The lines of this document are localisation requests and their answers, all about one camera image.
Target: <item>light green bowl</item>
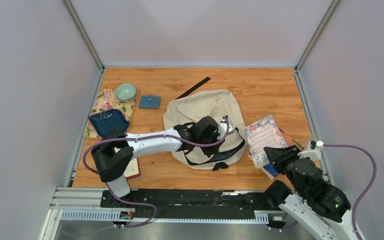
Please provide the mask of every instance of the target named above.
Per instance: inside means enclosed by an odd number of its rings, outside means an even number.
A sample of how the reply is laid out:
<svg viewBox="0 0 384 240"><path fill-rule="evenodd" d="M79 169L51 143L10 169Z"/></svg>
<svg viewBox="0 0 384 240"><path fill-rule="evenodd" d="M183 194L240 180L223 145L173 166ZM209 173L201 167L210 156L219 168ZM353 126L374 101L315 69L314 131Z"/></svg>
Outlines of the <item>light green bowl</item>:
<svg viewBox="0 0 384 240"><path fill-rule="evenodd" d="M129 102L136 97L136 86L123 83L115 89L115 96L122 102Z"/></svg>

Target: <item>metal frame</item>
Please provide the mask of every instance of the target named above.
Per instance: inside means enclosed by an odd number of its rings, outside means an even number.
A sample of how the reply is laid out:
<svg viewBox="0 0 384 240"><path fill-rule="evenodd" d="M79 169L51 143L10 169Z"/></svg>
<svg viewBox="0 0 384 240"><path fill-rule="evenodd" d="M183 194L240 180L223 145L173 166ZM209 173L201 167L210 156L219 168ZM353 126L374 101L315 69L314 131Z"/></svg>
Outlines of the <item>metal frame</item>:
<svg viewBox="0 0 384 240"><path fill-rule="evenodd" d="M138 65L105 65L106 68L137 68ZM293 69L295 65L186 65L186 64L167 64L167 65L140 65L140 68L253 68L253 69Z"/></svg>
<svg viewBox="0 0 384 240"><path fill-rule="evenodd" d="M94 107L95 99L97 99L97 96L100 92L102 81L104 79L104 75L105 75L105 69L103 69L99 75L99 79L98 79L98 82L96 84L95 92L93 94L92 99L90 99L90 103L89 103L90 107L89 107L88 113L90 113ZM84 120L83 129L85 129L87 124L88 124L88 119L86 118ZM68 176L68 178L66 180L66 183L67 183L66 187L71 187L71 184L73 183L74 177L76 176L77 166L79 164L79 160L80 160L80 157L82 155L82 150L83 150L83 145L85 144L85 140L86 140L86 137L82 134L77 141L78 142L77 152L73 156L74 159L71 159L71 161L73 162L73 165L71 168L70 175Z"/></svg>
<svg viewBox="0 0 384 240"><path fill-rule="evenodd" d="M91 57L95 61L97 67L101 71L101 74L99 76L98 83L96 85L96 90L93 95L93 98L90 102L90 110L93 107L94 100L97 97L99 90L101 88L102 80L104 78L105 74L105 68L106 67L131 67L128 65L117 65L117 66L104 66L101 59L99 58L99 55L97 51L95 50L85 28L82 25L82 22L79 18L79 16L76 13L76 10L74 8L74 5L71 0L61 0L61 2L64 4L64 6L67 9L68 14L70 15L74 25L76 26L79 34L81 35L84 44L86 48L88 49ZM316 31L314 32L310 42L308 43L307 47L305 48L305 51L303 52L301 58L299 59L296 66L276 66L280 68L293 68L294 69L294 76L296 80L296 85L298 87L299 94L301 96L302 105L306 114L306 118L308 121L308 125L310 127L310 131L312 134L317 134L319 132L318 126L314 120L314 114L312 112L311 105L307 98L306 88L304 81L301 76L301 69L303 68L308 56L310 55L313 47L317 43L320 35L323 33L323 30L326 28L326 25L328 24L329 20L332 18L332 15L334 14L335 10L339 6L341 0L332 0L326 13L324 14L320 24L318 25ZM149 65L145 67L231 67L231 68L240 68L245 66L239 66L239 65L231 65L231 66L201 66L201 65L167 65L167 66L161 66L161 65ZM273 67L273 66L253 66L255 68L267 68L267 67ZM78 150L74 156L73 161L73 171L68 177L67 180L67 186L70 185L70 182L72 179L74 179L74 176L76 175L77 170L77 164L79 163L79 159L82 153L82 146L85 142L85 137L82 135L78 140ZM320 160L322 168L326 171L326 163L325 159L322 156L322 159ZM49 211L45 220L45 223L43 225L40 238L41 240L53 240L55 238L55 235L57 233L58 225L60 220L63 219L76 219L76 220L102 220L102 221L111 221L113 213L120 212L120 211L130 211L130 208L101 208L100 202L102 197L102 191L106 190L106 188L76 188L76 187L57 187L55 190L54 197L52 199L51 205L49 207ZM255 217L256 220L251 221L230 221L230 220L222 220L222 219L212 219L210 221L205 221L202 219L156 219L156 222L207 222L207 223L262 223L266 220L267 214L278 214L279 211L261 211L256 212Z"/></svg>
<svg viewBox="0 0 384 240"><path fill-rule="evenodd" d="M296 71L299 72L303 68L304 63L306 62L308 56L313 50L313 47L316 45L317 40L319 39L320 35L322 34L323 30L325 29L326 25L328 24L329 20L332 18L333 14L335 13L336 9L338 8L341 2L342 0L332 0L332 2L330 2L330 5L327 8L326 13L324 14L310 42L308 43L307 47L302 53L302 56L299 59L298 64L295 66Z"/></svg>
<svg viewBox="0 0 384 240"><path fill-rule="evenodd" d="M70 18L73 21L75 27L77 28L78 33L80 34L81 38L83 39L83 42L86 45L87 50L89 51L90 55L92 56L97 67L99 68L99 70L102 72L105 69L105 67L102 64L102 61L101 61L97 51L95 50L94 45L92 44L92 41L90 40L88 34L86 33L86 30L83 27L82 22L80 21L80 18L77 15L77 12L74 8L72 1L71 0L61 0L61 2L64 4L65 8L67 9L68 15L70 15Z"/></svg>

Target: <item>metal corner post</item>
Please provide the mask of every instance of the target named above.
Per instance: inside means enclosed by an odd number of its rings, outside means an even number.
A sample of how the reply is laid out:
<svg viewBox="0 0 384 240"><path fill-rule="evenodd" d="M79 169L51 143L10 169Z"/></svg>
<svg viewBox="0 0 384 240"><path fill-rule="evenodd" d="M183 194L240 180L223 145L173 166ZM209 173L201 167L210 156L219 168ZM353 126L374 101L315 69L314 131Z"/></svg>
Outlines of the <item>metal corner post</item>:
<svg viewBox="0 0 384 240"><path fill-rule="evenodd" d="M317 29L315 30L313 36L311 37L310 42L308 43L307 47L302 53L301 58L298 61L298 64L295 67L295 70L297 72L299 72L303 68L303 65L306 62L308 56L310 55L310 52L312 51L313 47L316 45L317 40L319 39L320 35L322 34L323 30L325 29L326 25L328 24L329 20L332 18L333 14L335 13L335 10L338 8L341 2L342 0L332 0L332 2L330 3L326 13L321 19Z"/></svg>
<svg viewBox="0 0 384 240"><path fill-rule="evenodd" d="M83 27L82 22L80 21L79 16L77 15L76 9L74 8L74 5L71 0L61 0L62 4L64 4L65 8L67 9L68 14L70 15L76 29L78 30L78 33L80 34L81 38L83 39L84 44L86 45L87 50L89 51L90 55L92 56L93 60L95 61L97 67L101 72L104 71L105 67L97 53L97 51L94 48L94 45L92 44L92 41L89 39L88 34L86 33L85 28Z"/></svg>
<svg viewBox="0 0 384 240"><path fill-rule="evenodd" d="M60 225L62 209L49 209L45 222L43 223L42 231L40 232L39 240L54 240Z"/></svg>
<svg viewBox="0 0 384 240"><path fill-rule="evenodd" d="M332 18L333 14L335 13L336 9L338 8L339 4L342 2L342 0L332 0L329 7L327 8L323 18L321 19L317 29L315 30L313 36L311 37L310 42L308 43L307 47L305 48L304 52L302 53L301 58L299 59L297 65L294 68L294 76L296 85L298 87L299 95L301 96L302 106L305 111L305 116L307 118L308 126L310 128L310 131L312 134L318 134L319 128L315 122L314 119L314 113L311 108L311 104L308 100L308 94L306 91L305 83L303 80L303 77L301 75L301 70L309 57L311 51L313 50L314 46L316 45L317 41L319 40L319 37L322 35L324 29L326 28L327 24L329 23L329 20ZM321 167L324 171L326 171L328 178L330 179L328 168L326 165L325 157L322 155L320 159Z"/></svg>
<svg viewBox="0 0 384 240"><path fill-rule="evenodd" d="M100 89L101 89L101 85L102 85L102 81L104 79L104 75L105 75L105 69L103 69L100 72L99 79L98 79L98 81L96 83L96 89L95 89L95 91L93 93L93 97L90 99L89 111L87 112L88 115L89 115L89 113L92 111L92 109L94 107L95 100L97 99L98 94L99 94ZM84 124L83 124L83 130L85 129L87 124L88 124L88 118L86 117L86 119L84 121ZM79 137L79 139L77 141L77 143L78 143L77 144L77 151L73 155L73 157L74 157L74 159L72 159L73 166L72 166L71 172L69 173L69 176L67 178L66 187L71 187L71 184L73 183L74 177L76 176L77 166L79 164L80 158L82 157L83 145L85 144L85 140L86 140L86 137L83 135L83 132L82 132L81 136Z"/></svg>

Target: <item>cable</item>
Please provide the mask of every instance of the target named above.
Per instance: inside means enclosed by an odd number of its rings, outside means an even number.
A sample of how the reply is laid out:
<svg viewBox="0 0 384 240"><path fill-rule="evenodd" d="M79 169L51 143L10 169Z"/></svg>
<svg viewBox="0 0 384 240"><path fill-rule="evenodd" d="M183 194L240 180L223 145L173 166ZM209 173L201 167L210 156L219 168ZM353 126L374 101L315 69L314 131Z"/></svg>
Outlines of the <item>cable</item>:
<svg viewBox="0 0 384 240"><path fill-rule="evenodd" d="M64 235L67 235L69 237L84 237L84 236L88 236L88 235L91 235L91 234L96 234L98 232L101 232L101 231L104 231L104 230L108 230L108 229L113 229L114 228L114 225L111 225L111 226L106 226L106 227L103 227L103 228L100 228L98 230L94 230L94 231L91 231L91 232L88 232L88 233L81 233L81 234L72 234L72 233L68 233L64 230L63 227L60 227L59 229L61 230L61 232L64 234Z"/></svg>
<svg viewBox="0 0 384 240"><path fill-rule="evenodd" d="M366 193L369 191L369 189L372 187L373 182L375 181L376 178L376 173L378 172L378 167L376 166L375 159L373 156L365 150L362 147L359 146L354 146L354 145L347 145L347 144L323 144L324 147L331 147L331 148L351 148L351 149L357 149L365 153L371 160L371 163L373 164L373 174L371 175L371 179L368 182L368 185L365 187L363 192L358 196L357 200L355 201L354 207L352 208L352 213L351 213L351 221L352 221L352 228L354 229L355 234L357 235L359 240L363 240L362 236L360 235L358 229L357 229L357 206L359 205L360 201L362 198L366 195Z"/></svg>
<svg viewBox="0 0 384 240"><path fill-rule="evenodd" d="M105 144L105 143L112 143L112 142L119 142L119 141L142 141L142 140L154 139L154 138L172 138L172 139L177 139L179 141L182 141L184 143L187 143L187 144L190 144L190 145L193 145L193 146L196 146L196 147L212 147L212 146L216 146L218 144L221 144L226 139L226 137L229 135L229 120L228 120L228 117L227 116L223 116L222 119L224 119L226 124L227 124L226 133L224 134L224 136L222 138L220 138L220 140L218 140L218 141L216 141L214 143L200 144L200 143L191 142L191 141L188 141L186 139L182 139L181 137L170 135L170 134L159 134L159 135L152 135L152 136L143 136L143 137L138 137L138 138L133 138L133 137L111 138L111 139L106 139L106 140L99 141L99 142L97 142L95 144L92 144L90 147L88 147L86 149L86 151L84 151L84 154L83 154L83 159L82 159L83 160L83 165L89 171L91 171L92 173L99 174L98 171L96 171L95 169L91 168L88 165L88 163L86 162L86 156L88 155L88 153L94 147L99 146L101 144ZM154 204L144 203L144 202L131 202L131 201L123 200L123 199L119 198L113 192L113 190L110 188L110 186L108 186L108 184L106 186L108 187L108 190L111 193L112 197L114 199L116 199L117 201L121 202L121 203L130 204L130 205L138 205L138 206L149 206L149 207L152 207L154 209L154 212L153 212L152 216L150 218L148 218L147 220L145 220L145 221L143 221L141 223L133 224L133 225L125 225L124 226L125 228L135 228L135 227L143 226L143 225L147 224L149 221L151 221L153 218L155 218L155 216L157 215L157 207Z"/></svg>
<svg viewBox="0 0 384 240"><path fill-rule="evenodd" d="M154 205L154 204L151 204L151 203L145 203L145 202L132 202L132 201L126 201L126 200L123 200L121 198L119 198L114 192L113 190L110 188L110 186L108 186L108 184L106 185L108 187L108 190L109 192L111 193L112 197L114 199L116 199L117 201L121 202L121 203L124 203L124 204L130 204L130 205L138 205L138 206L149 206L151 208L154 209L153 211L153 214L150 218L146 219L145 221L143 222L140 222L140 223L137 223L137 224L133 224L133 225L125 225L124 227L125 228L135 228L135 227L140 227L140 226L143 226L145 224L147 224L149 221L151 221L153 218L155 218L155 216L157 215L157 207Z"/></svg>
<svg viewBox="0 0 384 240"><path fill-rule="evenodd" d="M99 174L98 171L96 171L95 169L91 168L88 165L88 163L86 162L86 156L88 155L88 153L94 147L99 146L101 144L105 144L105 143L120 142L120 141L136 141L137 142L137 141L142 141L142 140L147 140L147 139L155 139L155 138L171 138L171 139L176 139L176 140L182 141L184 143L187 143L187 144L190 144L190 145L193 145L193 146L196 146L196 147L201 147L201 148L216 146L218 144L221 144L226 139L226 137L229 135L229 120L228 120L228 117L224 116L222 118L226 121L226 124L227 124L226 133L224 134L224 136L222 138L220 138L220 140L218 140L216 142L209 143L209 144L201 144L201 143L196 143L196 142L188 141L188 140L183 139L181 137L170 135L170 134L159 134L159 135L152 135L152 136L143 136L143 137L138 137L138 138L134 138L134 137L110 138L110 139L105 139L105 140L99 141L97 143L94 143L90 147L88 147L86 149L86 151L84 151L84 154L83 154L83 159L82 159L83 160L83 165L89 171L91 171L92 173Z"/></svg>
<svg viewBox="0 0 384 240"><path fill-rule="evenodd" d="M298 225L298 221L295 220L295 222L293 222L290 226L288 226L286 228L275 228L275 227L269 226L268 230L273 230L276 233L283 233L283 232L287 232L287 231L294 229L297 225Z"/></svg>

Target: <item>dark blue plate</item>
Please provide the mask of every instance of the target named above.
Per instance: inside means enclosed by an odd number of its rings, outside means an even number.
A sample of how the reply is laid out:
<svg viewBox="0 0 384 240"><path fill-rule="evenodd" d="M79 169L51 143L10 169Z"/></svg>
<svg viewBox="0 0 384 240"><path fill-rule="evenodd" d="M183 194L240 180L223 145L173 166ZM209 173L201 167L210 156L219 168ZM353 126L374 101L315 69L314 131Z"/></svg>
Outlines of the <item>dark blue plate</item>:
<svg viewBox="0 0 384 240"><path fill-rule="evenodd" d="M113 129L123 129L125 133L130 122L118 109L111 109L88 117L99 136L105 138Z"/></svg>

